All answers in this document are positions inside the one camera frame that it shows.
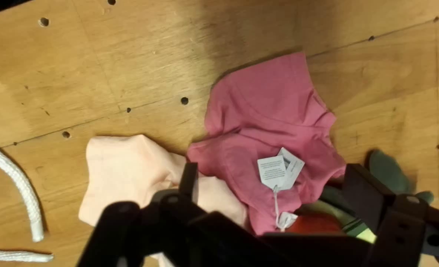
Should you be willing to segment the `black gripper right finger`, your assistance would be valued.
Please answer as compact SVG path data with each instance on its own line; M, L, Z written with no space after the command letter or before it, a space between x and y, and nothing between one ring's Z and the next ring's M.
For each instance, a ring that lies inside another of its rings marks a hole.
M395 195L362 165L349 165L343 182L355 216L376 242L337 238L328 244L339 267L419 267L422 256L439 263L439 210L414 195Z

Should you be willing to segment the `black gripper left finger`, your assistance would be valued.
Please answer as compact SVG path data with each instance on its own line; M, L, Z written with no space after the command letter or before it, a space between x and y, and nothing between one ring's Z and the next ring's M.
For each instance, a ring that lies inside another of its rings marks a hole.
M198 180L198 165L186 164L180 188L158 192L146 208L109 205L78 267L143 267L153 254L164 254L175 267L297 267L226 216L198 207Z

